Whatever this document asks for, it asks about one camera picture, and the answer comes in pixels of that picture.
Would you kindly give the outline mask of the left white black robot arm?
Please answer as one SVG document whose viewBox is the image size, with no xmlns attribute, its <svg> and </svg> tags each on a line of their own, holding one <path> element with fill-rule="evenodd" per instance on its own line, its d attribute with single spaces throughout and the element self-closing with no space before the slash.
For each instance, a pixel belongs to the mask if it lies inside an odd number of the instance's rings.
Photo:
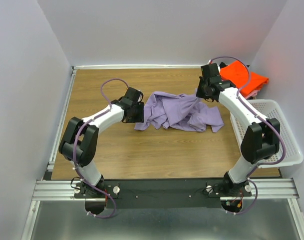
<svg viewBox="0 0 304 240">
<path fill-rule="evenodd" d="M 85 118 L 69 120 L 58 151 L 73 164 L 85 191 L 93 198 L 105 193 L 104 177 L 94 163 L 98 137 L 115 123 L 144 122 L 144 94 L 128 87 L 124 96 Z"/>
</svg>

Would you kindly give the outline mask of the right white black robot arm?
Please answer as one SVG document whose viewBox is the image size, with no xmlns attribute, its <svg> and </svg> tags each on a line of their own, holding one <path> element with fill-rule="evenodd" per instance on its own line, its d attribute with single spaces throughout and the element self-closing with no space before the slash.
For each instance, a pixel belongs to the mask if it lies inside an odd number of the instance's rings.
<svg viewBox="0 0 304 240">
<path fill-rule="evenodd" d="M 201 66 L 201 73 L 196 96 L 222 104 L 245 130 L 239 160 L 214 188 L 216 192 L 233 196 L 264 160 L 279 152 L 280 122 L 257 111 L 230 80 L 222 80 L 216 63 Z"/>
</svg>

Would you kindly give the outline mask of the purple t shirt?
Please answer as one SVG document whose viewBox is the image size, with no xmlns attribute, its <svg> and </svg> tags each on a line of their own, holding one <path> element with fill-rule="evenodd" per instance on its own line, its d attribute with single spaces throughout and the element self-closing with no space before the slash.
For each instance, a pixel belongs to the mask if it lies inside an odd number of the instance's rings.
<svg viewBox="0 0 304 240">
<path fill-rule="evenodd" d="M 144 106 L 144 122 L 137 123 L 134 129 L 144 131 L 149 126 L 200 133 L 210 126 L 216 133 L 224 122 L 216 106 L 208 107 L 194 94 L 175 95 L 155 91 Z"/>
</svg>

